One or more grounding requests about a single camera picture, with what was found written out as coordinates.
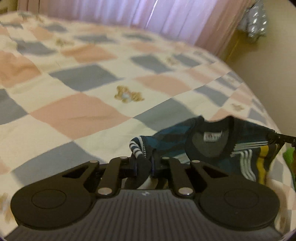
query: mattress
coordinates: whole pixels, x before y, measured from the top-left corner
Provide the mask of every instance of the mattress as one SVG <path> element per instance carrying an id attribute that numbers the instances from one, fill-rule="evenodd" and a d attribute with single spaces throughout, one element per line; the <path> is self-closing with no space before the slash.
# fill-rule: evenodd
<path id="1" fill-rule="evenodd" d="M 25 185 L 89 160 L 130 156 L 129 142 L 202 115 L 277 126 L 244 81 L 204 49 L 122 26 L 0 16 L 0 234 Z M 296 227 L 289 168 L 267 174 L 281 207 L 275 227 Z"/>

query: curtain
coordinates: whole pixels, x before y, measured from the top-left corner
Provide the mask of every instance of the curtain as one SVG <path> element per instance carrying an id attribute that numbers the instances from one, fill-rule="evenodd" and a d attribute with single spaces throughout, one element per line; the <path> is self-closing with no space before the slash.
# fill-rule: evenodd
<path id="1" fill-rule="evenodd" d="M 251 0 L 19 0 L 19 10 L 146 29 L 222 53 Z"/>

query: white tag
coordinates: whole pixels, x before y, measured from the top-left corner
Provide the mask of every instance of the white tag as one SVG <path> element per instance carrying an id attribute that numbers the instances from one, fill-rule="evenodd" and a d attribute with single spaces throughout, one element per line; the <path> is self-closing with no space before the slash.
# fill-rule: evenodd
<path id="1" fill-rule="evenodd" d="M 222 136 L 222 132 L 205 132 L 204 142 L 216 142 Z"/>

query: green object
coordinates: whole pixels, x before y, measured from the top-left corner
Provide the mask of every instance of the green object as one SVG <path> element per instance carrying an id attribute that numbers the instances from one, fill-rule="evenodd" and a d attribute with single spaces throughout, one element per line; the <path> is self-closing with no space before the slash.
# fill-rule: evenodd
<path id="1" fill-rule="evenodd" d="M 294 172 L 292 171 L 292 163 L 293 163 L 293 152 L 294 152 L 294 148 L 293 147 L 290 147 L 288 148 L 288 150 L 283 154 L 283 157 L 284 157 L 284 160 L 285 162 L 287 163 L 289 169 L 290 169 L 290 172 L 292 174 L 292 178 L 293 178 L 293 181 L 294 181 L 294 189 L 296 190 L 296 181 L 295 181 L 295 174 Z"/>

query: beige wall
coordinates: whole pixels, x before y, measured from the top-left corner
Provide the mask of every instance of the beige wall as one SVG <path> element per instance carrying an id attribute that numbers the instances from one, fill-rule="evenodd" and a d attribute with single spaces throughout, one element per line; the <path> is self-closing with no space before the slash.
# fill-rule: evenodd
<path id="1" fill-rule="evenodd" d="M 226 61 L 261 100 L 280 130 L 296 136 L 296 8 L 265 0 L 267 36 L 249 45 L 240 37 Z"/>

